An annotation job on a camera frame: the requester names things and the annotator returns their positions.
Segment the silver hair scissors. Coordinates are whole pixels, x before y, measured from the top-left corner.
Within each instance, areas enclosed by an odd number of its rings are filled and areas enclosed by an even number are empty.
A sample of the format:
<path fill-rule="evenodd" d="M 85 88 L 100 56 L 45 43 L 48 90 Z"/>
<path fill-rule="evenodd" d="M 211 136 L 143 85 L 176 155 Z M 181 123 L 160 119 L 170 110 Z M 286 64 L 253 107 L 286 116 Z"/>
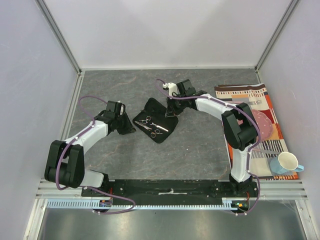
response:
<path fill-rule="evenodd" d="M 134 122 L 144 129 L 151 131 L 152 128 L 148 126 L 148 122 L 151 120 L 150 116 L 147 116 L 145 119 L 135 120 Z"/>

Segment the black zippered tool case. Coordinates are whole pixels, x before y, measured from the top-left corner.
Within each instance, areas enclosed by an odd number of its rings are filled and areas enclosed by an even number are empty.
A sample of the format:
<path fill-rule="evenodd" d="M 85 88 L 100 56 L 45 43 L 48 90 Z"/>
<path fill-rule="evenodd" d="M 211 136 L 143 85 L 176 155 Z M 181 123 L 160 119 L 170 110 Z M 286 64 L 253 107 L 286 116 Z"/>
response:
<path fill-rule="evenodd" d="M 132 122 L 140 130 L 142 130 L 151 140 L 153 140 L 157 144 L 161 144 L 174 132 L 174 130 L 179 122 L 179 120 L 176 116 L 166 117 L 165 116 L 166 111 L 167 111 L 167 108 L 165 106 L 163 106 L 155 98 L 151 97 L 146 102 L 143 110 L 141 110 L 140 113 L 133 118 Z M 163 134 L 157 135 L 155 138 L 151 138 L 151 136 L 150 136 L 151 131 L 149 131 L 149 130 L 143 128 L 142 126 L 139 126 L 137 123 L 135 123 L 135 121 L 144 120 L 147 116 L 151 117 L 151 120 L 147 124 L 149 127 L 153 128 L 150 125 L 150 123 L 155 123 L 155 124 L 158 124 L 166 129 L 168 129 L 169 132 L 165 132 Z"/>

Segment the silver thinning scissors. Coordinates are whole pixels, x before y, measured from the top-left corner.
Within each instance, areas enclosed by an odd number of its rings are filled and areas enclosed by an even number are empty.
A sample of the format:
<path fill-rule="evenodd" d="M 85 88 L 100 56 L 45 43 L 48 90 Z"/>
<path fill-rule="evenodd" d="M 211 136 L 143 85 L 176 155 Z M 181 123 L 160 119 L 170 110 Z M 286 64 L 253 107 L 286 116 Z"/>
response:
<path fill-rule="evenodd" d="M 168 133 L 169 130 L 164 128 L 163 126 L 160 126 L 156 123 L 151 122 L 150 125 L 152 126 L 152 130 L 150 133 L 151 138 L 155 138 L 157 135 L 161 135 L 163 133 Z"/>

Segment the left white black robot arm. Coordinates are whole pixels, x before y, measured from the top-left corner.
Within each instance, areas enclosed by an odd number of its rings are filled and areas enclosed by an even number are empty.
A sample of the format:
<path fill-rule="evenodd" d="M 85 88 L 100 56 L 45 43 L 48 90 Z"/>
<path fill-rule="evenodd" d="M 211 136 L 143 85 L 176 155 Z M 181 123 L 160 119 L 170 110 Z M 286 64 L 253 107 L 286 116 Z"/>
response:
<path fill-rule="evenodd" d="M 92 187 L 99 197 L 106 196 L 110 185 L 101 172 L 85 168 L 85 154 L 98 141 L 112 132 L 119 135 L 134 133 L 125 104 L 107 101 L 106 108 L 91 118 L 82 131 L 65 140 L 51 143 L 44 171 L 44 178 L 55 183 L 59 190 L 65 188 Z"/>

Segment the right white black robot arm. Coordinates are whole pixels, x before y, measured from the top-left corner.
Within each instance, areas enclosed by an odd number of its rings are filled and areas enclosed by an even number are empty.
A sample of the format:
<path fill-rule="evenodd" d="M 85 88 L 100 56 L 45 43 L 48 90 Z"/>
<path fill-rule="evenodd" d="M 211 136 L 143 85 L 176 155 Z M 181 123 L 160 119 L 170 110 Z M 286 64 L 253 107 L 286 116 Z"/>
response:
<path fill-rule="evenodd" d="M 249 170 L 251 152 L 261 140 L 258 124 L 249 105 L 244 102 L 229 103 L 206 91 L 197 91 L 189 79 L 179 83 L 160 82 L 166 96 L 167 117 L 175 117 L 190 108 L 222 122 L 224 138 L 232 149 L 228 188 L 233 196 L 242 196 L 252 186 L 253 176 Z"/>

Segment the colourful patterned placemat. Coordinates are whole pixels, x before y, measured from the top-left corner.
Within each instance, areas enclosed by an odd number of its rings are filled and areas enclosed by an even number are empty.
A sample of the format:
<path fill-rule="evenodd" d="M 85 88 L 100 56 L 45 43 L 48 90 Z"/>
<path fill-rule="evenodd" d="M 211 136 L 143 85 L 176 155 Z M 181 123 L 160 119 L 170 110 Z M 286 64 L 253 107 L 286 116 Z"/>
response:
<path fill-rule="evenodd" d="M 233 104 L 247 104 L 250 101 L 261 100 L 262 104 L 248 105 L 251 110 L 258 110 L 266 114 L 272 122 L 272 135 L 261 141 L 252 150 L 249 170 L 262 179 L 298 180 L 297 172 L 289 171 L 284 174 L 276 174 L 270 170 L 269 162 L 281 152 L 287 152 L 288 148 L 266 86 L 263 83 L 255 85 L 218 85 L 214 89 L 218 99 Z"/>

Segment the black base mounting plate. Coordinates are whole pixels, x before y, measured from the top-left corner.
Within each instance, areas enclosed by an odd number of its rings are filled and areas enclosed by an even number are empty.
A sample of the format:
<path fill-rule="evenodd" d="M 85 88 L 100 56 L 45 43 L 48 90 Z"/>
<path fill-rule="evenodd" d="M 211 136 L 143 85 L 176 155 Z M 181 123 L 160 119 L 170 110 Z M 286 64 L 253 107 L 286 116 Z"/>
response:
<path fill-rule="evenodd" d="M 252 179 L 244 184 L 213 179 L 109 179 L 98 190 L 136 204 L 220 204 L 223 198 L 256 198 L 259 187 Z"/>

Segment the pink dotted plate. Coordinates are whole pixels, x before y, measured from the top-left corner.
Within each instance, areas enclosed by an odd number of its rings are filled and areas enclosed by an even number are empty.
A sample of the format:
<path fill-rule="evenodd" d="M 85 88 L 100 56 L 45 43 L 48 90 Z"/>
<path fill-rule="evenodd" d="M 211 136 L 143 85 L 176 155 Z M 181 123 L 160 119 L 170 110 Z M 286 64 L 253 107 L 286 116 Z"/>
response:
<path fill-rule="evenodd" d="M 261 142 L 267 140 L 273 133 L 272 121 L 267 117 L 266 114 L 259 110 L 251 110 L 253 117 L 259 127 L 261 134 Z"/>

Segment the light blue mug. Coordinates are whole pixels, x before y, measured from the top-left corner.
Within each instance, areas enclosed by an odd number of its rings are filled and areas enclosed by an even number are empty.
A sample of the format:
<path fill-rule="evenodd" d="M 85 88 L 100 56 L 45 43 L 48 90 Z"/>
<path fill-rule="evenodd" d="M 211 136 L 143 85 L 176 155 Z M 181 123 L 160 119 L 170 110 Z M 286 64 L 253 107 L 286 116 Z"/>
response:
<path fill-rule="evenodd" d="M 302 172 L 304 171 L 304 166 L 299 164 L 294 154 L 281 152 L 270 161 L 269 169 L 277 175 L 282 175 L 288 172 Z"/>

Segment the pink handled fork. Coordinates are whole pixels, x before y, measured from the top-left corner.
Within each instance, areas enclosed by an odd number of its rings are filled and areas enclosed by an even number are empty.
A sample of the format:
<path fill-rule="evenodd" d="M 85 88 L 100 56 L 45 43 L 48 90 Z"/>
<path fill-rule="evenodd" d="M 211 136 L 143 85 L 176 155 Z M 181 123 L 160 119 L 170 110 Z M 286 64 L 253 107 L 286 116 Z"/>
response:
<path fill-rule="evenodd" d="M 260 104 L 262 104 L 262 101 L 261 101 L 261 100 L 248 101 L 247 104 L 248 104 L 248 105 L 251 105 L 251 106 L 255 106 L 255 105 L 260 105 Z"/>

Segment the aluminium frame rail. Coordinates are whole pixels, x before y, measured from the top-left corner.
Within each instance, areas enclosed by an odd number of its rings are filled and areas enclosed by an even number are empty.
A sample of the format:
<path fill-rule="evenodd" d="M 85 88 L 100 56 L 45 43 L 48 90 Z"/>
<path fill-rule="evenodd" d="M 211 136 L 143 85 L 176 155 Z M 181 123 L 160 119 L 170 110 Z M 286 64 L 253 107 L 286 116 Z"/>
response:
<path fill-rule="evenodd" d="M 35 3 L 39 7 L 40 11 L 42 12 L 45 20 L 47 21 L 50 29 L 52 30 L 55 38 L 57 39 L 59 45 L 61 46 L 63 52 L 65 53 L 67 59 L 69 60 L 70 64 L 72 65 L 75 72 L 80 75 L 82 73 L 82 69 L 78 64 L 75 56 L 73 55 L 66 39 L 64 38 L 58 24 L 55 21 L 53 14 L 51 13 L 49 7 L 46 4 L 45 0 L 35 0 Z"/>

